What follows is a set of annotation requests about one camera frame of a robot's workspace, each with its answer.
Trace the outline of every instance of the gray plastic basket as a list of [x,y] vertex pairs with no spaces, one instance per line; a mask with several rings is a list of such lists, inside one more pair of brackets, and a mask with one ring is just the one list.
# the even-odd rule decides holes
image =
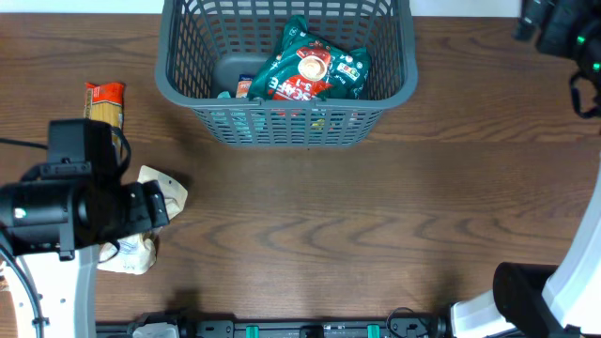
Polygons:
[[[418,72],[409,0],[166,0],[156,82],[232,146],[350,146],[386,109],[413,94]],[[255,74],[288,18],[303,14],[309,32],[372,56],[364,100],[216,99]]]

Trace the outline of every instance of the packaged food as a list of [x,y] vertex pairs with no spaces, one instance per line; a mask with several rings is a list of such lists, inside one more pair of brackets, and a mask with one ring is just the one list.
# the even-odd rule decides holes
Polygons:
[[[95,85],[85,83],[84,117],[123,128],[123,89],[124,84],[110,83]],[[117,153],[121,151],[121,141],[113,134],[113,145]]]
[[370,67],[365,48],[345,53],[309,34],[304,17],[295,15],[248,95],[266,100],[358,99]]
[[254,76],[252,75],[240,75],[238,78],[238,90],[236,91],[236,98],[246,98],[248,90],[251,87]]
[[219,95],[217,96],[217,99],[232,99],[232,96],[229,94],[229,92],[227,90],[219,93]]

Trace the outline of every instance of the green connector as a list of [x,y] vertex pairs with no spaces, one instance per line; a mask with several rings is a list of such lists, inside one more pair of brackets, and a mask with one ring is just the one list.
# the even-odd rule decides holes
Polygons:
[[370,324],[367,326],[367,338],[379,338],[379,325]]
[[259,327],[246,327],[246,338],[259,338]]

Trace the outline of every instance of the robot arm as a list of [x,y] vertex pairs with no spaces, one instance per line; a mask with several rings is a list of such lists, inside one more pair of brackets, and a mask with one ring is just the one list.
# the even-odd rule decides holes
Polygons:
[[[495,336],[516,331],[516,325],[524,333],[579,328],[577,337],[601,334],[597,310],[601,301],[601,168],[593,198],[562,264],[557,269],[534,268],[539,270],[531,273],[532,266],[501,265],[493,290],[455,304],[450,313],[454,337]],[[527,282],[520,284],[516,277]],[[532,294],[521,294],[527,291]],[[518,325],[522,321],[525,327]]]
[[[113,132],[128,152],[120,164]],[[106,123],[54,121],[47,162],[0,189],[0,244],[19,267],[7,279],[20,337],[95,337],[99,245],[169,223],[156,181],[121,185],[130,156]]]

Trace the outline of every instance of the basket grid wall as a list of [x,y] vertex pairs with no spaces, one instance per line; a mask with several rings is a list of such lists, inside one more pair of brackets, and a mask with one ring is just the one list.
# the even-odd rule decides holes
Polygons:
[[406,0],[173,1],[167,81],[179,94],[198,99],[193,111],[224,143],[349,146],[367,136],[382,115],[377,105],[332,109],[307,102],[306,108],[289,108],[282,101],[275,108],[203,106],[204,100],[214,99],[212,76],[220,59],[229,54],[271,54],[291,15],[304,15],[312,34],[343,50],[367,48],[372,56],[363,90],[367,100],[388,99],[403,87],[398,2]]

